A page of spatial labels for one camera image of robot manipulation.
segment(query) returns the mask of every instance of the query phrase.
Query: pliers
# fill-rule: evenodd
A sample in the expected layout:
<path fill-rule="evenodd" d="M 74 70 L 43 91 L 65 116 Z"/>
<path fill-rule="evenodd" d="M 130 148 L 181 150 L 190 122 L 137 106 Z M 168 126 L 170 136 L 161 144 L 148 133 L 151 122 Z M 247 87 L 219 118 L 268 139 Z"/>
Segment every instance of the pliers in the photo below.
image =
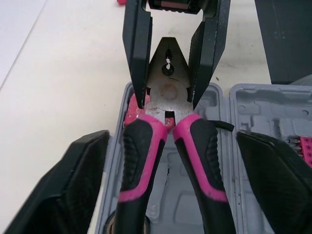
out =
<path fill-rule="evenodd" d="M 174 116 L 173 137 L 192 182 L 206 234 L 234 234 L 231 208 L 221 178 L 215 126 L 194 114 L 187 101 L 188 65 L 175 38 L 162 38 L 149 66 L 145 114 L 123 132 L 124 171 L 114 234 L 143 234 L 146 208 L 167 139 L 167 116 Z"/>

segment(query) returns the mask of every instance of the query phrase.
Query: pliers handle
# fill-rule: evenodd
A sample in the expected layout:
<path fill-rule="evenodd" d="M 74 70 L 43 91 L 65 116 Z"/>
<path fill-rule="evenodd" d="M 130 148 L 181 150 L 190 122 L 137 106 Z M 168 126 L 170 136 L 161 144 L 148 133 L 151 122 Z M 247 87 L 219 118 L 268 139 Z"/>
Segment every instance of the pliers handle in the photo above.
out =
<path fill-rule="evenodd" d="M 141 115 L 125 127 L 125 163 L 114 234 L 143 234 L 146 208 L 167 134 L 164 124 L 150 115 Z M 205 233 L 236 233 L 219 168 L 215 126 L 192 114 L 177 124 L 173 136 L 198 200 Z"/>

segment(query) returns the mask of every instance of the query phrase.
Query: gray plastic case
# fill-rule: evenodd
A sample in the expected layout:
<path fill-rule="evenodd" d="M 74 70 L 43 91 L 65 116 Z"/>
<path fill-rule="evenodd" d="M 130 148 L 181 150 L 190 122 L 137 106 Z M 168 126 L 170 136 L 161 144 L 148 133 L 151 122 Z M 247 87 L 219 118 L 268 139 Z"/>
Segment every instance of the gray plastic case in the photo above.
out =
<path fill-rule="evenodd" d="M 106 180 L 96 234 L 102 234 L 106 219 L 116 208 L 123 170 L 123 120 L 133 93 L 128 84 L 105 162 Z M 290 136 L 311 136 L 312 87 L 239 84 L 231 89 L 228 98 L 223 97 L 219 86 L 211 83 L 195 112 L 204 119 L 235 125 L 232 133 L 218 129 L 218 156 L 237 233 L 273 234 L 251 190 L 235 139 L 236 131 L 245 129 L 282 140 Z M 146 215 L 151 222 L 151 234 L 204 233 L 197 199 L 171 133 L 157 169 Z"/>

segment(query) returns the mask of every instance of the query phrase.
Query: white surface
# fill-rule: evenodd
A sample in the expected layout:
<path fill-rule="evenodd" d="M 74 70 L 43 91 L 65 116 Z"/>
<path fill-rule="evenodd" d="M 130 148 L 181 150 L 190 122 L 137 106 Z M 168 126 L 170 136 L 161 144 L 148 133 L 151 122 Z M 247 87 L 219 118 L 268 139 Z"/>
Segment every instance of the white surface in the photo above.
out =
<path fill-rule="evenodd" d="M 0 87 L 32 29 L 45 0 L 0 1 Z"/>
<path fill-rule="evenodd" d="M 0 91 L 0 232 L 73 140 L 101 129 L 114 134 L 130 81 L 123 14 L 114 0 L 47 1 Z M 152 53 L 161 37 L 171 36 L 188 59 L 201 15 L 152 15 Z M 225 93 L 236 83 L 270 82 L 253 1 L 232 0 L 227 45 L 212 81 Z"/>

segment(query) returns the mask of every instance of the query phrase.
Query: pink accent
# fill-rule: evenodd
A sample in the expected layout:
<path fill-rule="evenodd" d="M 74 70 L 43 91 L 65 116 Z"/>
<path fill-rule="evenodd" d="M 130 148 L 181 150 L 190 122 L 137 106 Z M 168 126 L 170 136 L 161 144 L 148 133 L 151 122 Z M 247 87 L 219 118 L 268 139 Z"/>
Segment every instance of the pink accent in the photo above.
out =
<path fill-rule="evenodd" d="M 194 123 L 196 120 L 200 119 L 200 116 L 197 114 L 193 114 L 190 116 L 185 117 L 182 121 L 180 121 L 177 126 L 173 130 L 173 135 L 175 141 L 182 138 L 186 147 L 186 150 L 189 154 L 190 161 L 192 167 L 194 168 L 195 175 L 197 177 L 199 186 L 202 192 L 209 198 L 221 201 L 221 202 L 228 202 L 228 198 L 224 191 L 215 189 L 211 186 L 204 171 L 203 165 L 201 164 L 199 155 L 197 153 L 197 149 L 193 142 L 193 138 L 191 135 L 191 124 Z"/>
<path fill-rule="evenodd" d="M 167 140 L 167 129 L 158 119 L 146 114 L 140 115 L 139 119 L 148 122 L 152 127 L 153 135 L 150 149 L 148 150 L 139 184 L 134 189 L 120 192 L 118 202 L 132 201 L 141 197 L 145 193 L 151 179 L 153 167 L 155 165 L 159 142 L 160 140 L 164 140 L 165 142 Z"/>
<path fill-rule="evenodd" d="M 302 148 L 301 155 L 303 160 L 312 168 L 312 137 L 299 137 L 300 143 L 298 146 Z"/>
<path fill-rule="evenodd" d="M 146 94 L 145 104 L 149 101 L 151 101 L 151 97 Z M 127 110 L 126 117 L 124 120 L 124 125 L 127 126 L 128 124 L 132 123 L 137 118 L 139 118 L 139 116 L 142 114 L 145 114 L 145 110 L 142 110 L 138 107 L 136 96 L 133 94 L 129 101 L 128 110 Z M 175 126 L 175 119 L 165 118 L 165 126 L 168 131 L 173 129 L 173 127 Z"/>
<path fill-rule="evenodd" d="M 127 0 L 117 0 L 117 2 L 119 3 L 119 5 L 124 5 L 127 3 Z"/>

